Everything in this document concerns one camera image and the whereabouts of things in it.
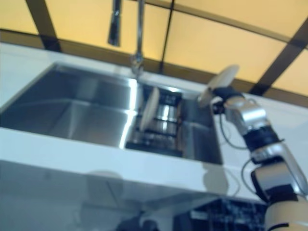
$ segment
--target silver robot arm segment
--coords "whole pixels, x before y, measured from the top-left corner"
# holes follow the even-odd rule
[[[224,114],[242,135],[258,167],[251,173],[256,194],[269,207],[266,230],[308,230],[308,183],[287,145],[278,138],[265,110],[232,87],[213,93],[223,99]]]

